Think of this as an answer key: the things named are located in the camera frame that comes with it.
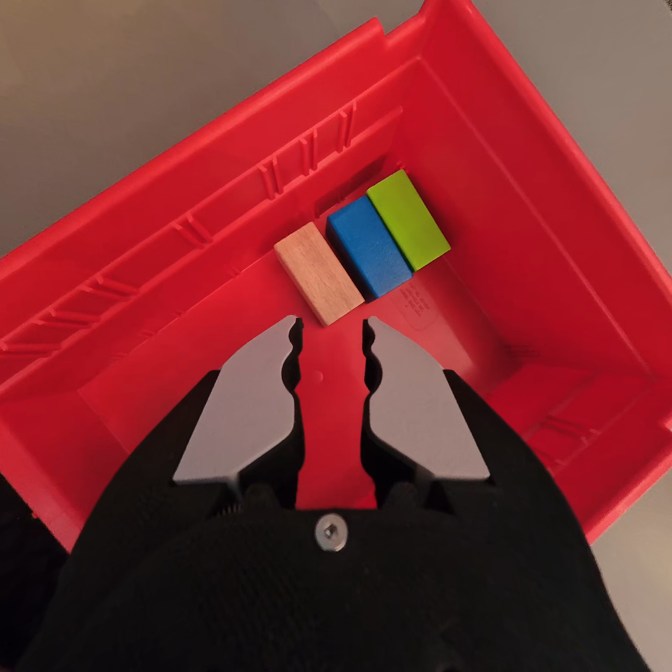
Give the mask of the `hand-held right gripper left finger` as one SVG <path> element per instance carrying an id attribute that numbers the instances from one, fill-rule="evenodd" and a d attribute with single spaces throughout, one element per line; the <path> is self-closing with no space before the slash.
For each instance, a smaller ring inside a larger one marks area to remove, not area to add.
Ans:
<path id="1" fill-rule="evenodd" d="M 223 364 L 173 483 L 224 484 L 238 500 L 264 484 L 283 508 L 295 508 L 305 462 L 296 393 L 303 327 L 301 318 L 288 315 Z"/>

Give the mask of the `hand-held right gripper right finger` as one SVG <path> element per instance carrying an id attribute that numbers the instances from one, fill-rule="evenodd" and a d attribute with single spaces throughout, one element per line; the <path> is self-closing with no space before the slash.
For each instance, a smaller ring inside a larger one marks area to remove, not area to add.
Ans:
<path id="1" fill-rule="evenodd" d="M 383 508 L 398 484 L 422 503 L 436 483 L 482 484 L 490 472 L 440 363 L 380 318 L 363 323 L 360 457 Z"/>

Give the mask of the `red plastic bin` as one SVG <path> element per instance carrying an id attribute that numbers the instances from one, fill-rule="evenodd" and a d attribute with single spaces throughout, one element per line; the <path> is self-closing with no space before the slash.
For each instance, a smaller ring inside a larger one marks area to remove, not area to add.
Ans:
<path id="1" fill-rule="evenodd" d="M 322 327 L 273 246 L 396 169 L 452 248 Z M 369 316 L 488 401 L 590 542 L 671 467 L 671 278 L 469 1 L 368 21 L 1 259 L 1 474 L 71 550 L 147 434 L 287 315 L 299 508 L 374 506 Z"/>

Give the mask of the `tan wooden block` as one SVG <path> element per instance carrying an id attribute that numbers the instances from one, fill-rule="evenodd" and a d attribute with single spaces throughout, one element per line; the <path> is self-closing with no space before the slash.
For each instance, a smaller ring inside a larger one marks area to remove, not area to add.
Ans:
<path id="1" fill-rule="evenodd" d="M 365 299 L 315 223 L 279 240 L 276 256 L 316 318 L 325 327 L 340 320 Z"/>

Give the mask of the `green wooden block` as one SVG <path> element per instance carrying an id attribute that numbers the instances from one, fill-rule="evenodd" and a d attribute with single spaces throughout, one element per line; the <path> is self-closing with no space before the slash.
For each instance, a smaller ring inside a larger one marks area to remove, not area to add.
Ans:
<path id="1" fill-rule="evenodd" d="M 451 249 L 405 170 L 369 187 L 366 195 L 413 272 Z"/>

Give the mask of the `blue wooden block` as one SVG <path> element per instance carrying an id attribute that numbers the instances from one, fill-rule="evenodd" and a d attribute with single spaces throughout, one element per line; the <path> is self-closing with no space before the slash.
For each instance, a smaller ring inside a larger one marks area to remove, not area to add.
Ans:
<path id="1" fill-rule="evenodd" d="M 328 215 L 325 235 L 366 302 L 381 298 L 413 277 L 367 196 Z"/>

